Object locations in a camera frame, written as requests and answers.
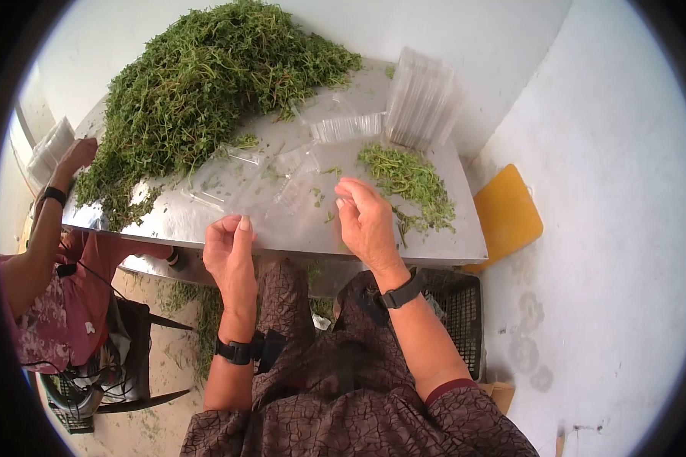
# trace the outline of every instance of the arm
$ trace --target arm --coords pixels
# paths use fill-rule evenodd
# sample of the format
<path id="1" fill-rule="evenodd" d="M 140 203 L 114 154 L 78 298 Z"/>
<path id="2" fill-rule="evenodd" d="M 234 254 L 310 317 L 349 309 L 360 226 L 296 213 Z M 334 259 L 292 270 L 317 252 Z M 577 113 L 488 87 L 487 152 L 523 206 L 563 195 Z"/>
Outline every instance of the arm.
<path id="1" fill-rule="evenodd" d="M 226 216 L 208 226 L 203 263 L 221 290 L 224 312 L 219 339 L 252 341 L 256 321 L 256 280 L 252 264 L 252 242 L 256 234 L 248 216 Z M 234 365 L 214 355 L 203 396 L 203 410 L 229 411 L 252 408 L 254 363 Z"/>
<path id="2" fill-rule="evenodd" d="M 45 192 L 46 186 L 42 187 L 41 190 L 38 191 L 38 196 L 36 197 L 36 201 L 34 202 L 34 214 L 33 214 L 33 224 L 30 225 L 30 232 L 28 232 L 29 235 L 32 235 L 33 232 L 36 230 L 36 223 L 38 222 L 38 217 L 41 215 L 41 211 L 43 210 L 43 192 Z"/>
<path id="3" fill-rule="evenodd" d="M 74 173 L 82 166 L 91 164 L 96 154 L 96 139 L 74 141 L 58 162 L 48 185 L 67 193 Z M 61 240 L 61 215 L 64 209 L 53 198 L 44 200 L 37 208 L 30 243 L 26 252 L 11 257 L 3 263 L 3 282 L 13 317 L 25 313 L 48 288 L 53 271 L 53 261 L 58 242 Z"/>
<path id="4" fill-rule="evenodd" d="M 336 193 L 341 196 L 336 204 L 343 242 L 371 269 L 379 290 L 401 287 L 411 275 L 396 251 L 391 205 L 354 178 L 341 178 Z M 447 330 L 421 294 L 399 309 L 390 309 L 389 315 L 422 401 L 448 381 L 472 379 Z"/>

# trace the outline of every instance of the hand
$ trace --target hand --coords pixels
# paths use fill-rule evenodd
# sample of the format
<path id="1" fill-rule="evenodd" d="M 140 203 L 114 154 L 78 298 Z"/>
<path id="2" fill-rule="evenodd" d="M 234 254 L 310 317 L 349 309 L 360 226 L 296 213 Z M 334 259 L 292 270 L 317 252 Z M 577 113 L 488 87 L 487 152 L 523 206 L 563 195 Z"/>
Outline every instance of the hand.
<path id="1" fill-rule="evenodd" d="M 61 158 L 61 164 L 73 174 L 78 169 L 91 165 L 96 157 L 97 148 L 96 138 L 75 140 Z"/>
<path id="2" fill-rule="evenodd" d="M 341 178 L 336 186 L 343 242 L 375 276 L 406 271 L 393 240 L 391 205 L 369 184 Z"/>
<path id="3" fill-rule="evenodd" d="M 203 264 L 221 290 L 224 309 L 256 316 L 256 279 L 248 216 L 226 216 L 206 228 Z"/>

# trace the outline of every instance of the person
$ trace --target person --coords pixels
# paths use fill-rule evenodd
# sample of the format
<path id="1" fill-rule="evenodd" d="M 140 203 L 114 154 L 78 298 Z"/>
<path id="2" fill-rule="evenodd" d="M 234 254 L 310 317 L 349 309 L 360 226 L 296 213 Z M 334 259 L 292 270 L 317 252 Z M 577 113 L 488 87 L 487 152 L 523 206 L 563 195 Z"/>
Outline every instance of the person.
<path id="1" fill-rule="evenodd" d="M 343 242 L 370 271 L 338 294 L 325 338 L 315 338 L 306 278 L 291 261 L 260 267 L 257 289 L 247 216 L 206 230 L 203 261 L 224 302 L 220 341 L 252 340 L 258 290 L 257 327 L 287 345 L 256 376 L 253 363 L 214 356 L 181 455 L 538 455 L 472 380 L 421 293 L 383 322 L 366 311 L 372 290 L 398 289 L 411 273 L 386 200 L 354 178 L 341 178 L 336 193 Z"/>
<path id="2" fill-rule="evenodd" d="M 79 230 L 61 239 L 69 183 L 92 163 L 96 150 L 95 138 L 74 141 L 47 184 L 54 190 L 42 192 L 36 202 L 26 252 L 0 256 L 3 312 L 27 370 L 55 374 L 69 364 L 82 366 L 101 347 L 107 340 L 110 284 L 126 257 L 147 254 L 180 265 L 172 246 Z"/>

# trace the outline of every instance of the chair leg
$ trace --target chair leg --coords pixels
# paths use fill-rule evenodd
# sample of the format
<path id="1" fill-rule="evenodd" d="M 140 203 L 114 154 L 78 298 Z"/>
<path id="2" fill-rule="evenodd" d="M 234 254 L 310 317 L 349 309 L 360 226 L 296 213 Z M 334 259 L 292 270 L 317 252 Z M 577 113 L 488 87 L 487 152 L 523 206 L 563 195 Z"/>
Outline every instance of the chair leg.
<path id="1" fill-rule="evenodd" d="M 152 314 L 150 314 L 150 323 L 160 325 L 162 327 L 180 328 L 182 330 L 193 330 L 193 328 L 190 325 L 176 323 L 174 320 L 170 320 L 165 317 L 156 316 Z"/>
<path id="2" fill-rule="evenodd" d="M 150 397 L 147 400 L 125 401 L 124 403 L 104 404 L 97 408 L 94 414 L 111 414 L 113 412 L 130 412 L 139 411 L 141 409 L 156 407 L 159 404 L 167 403 L 175 400 L 178 397 L 183 397 L 190 390 L 179 390 L 178 392 L 166 393 L 165 395 L 158 395 L 157 397 Z"/>

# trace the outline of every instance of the white wall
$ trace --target white wall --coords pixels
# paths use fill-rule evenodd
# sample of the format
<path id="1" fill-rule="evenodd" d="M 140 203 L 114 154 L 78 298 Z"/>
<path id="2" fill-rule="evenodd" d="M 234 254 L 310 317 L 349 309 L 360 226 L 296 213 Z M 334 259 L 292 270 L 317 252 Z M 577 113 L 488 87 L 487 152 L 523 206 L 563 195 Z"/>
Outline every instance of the white wall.
<path id="1" fill-rule="evenodd" d="M 484 272 L 489 379 L 542 456 L 627 455 L 686 357 L 686 104 L 629 5 L 574 1 L 474 190 L 508 163 L 544 232 Z"/>
<path id="2" fill-rule="evenodd" d="M 51 111 L 75 128 L 107 85 L 144 50 L 144 42 L 185 14 L 225 2 L 76 0 L 38 57 Z M 366 57 L 396 61 L 402 46 L 454 65 L 466 88 L 455 136 L 474 156 L 503 119 L 549 45 L 571 0 L 498 2 L 281 0 L 308 31 Z"/>
<path id="3" fill-rule="evenodd" d="M 6 141 L 0 153 L 0 254 L 18 252 L 19 237 L 33 199 L 20 174 L 10 141 Z"/>
<path id="4" fill-rule="evenodd" d="M 30 68 L 18 96 L 18 102 L 26 118 L 30 134 L 36 143 L 40 142 L 56 121 L 48 107 L 37 64 Z"/>

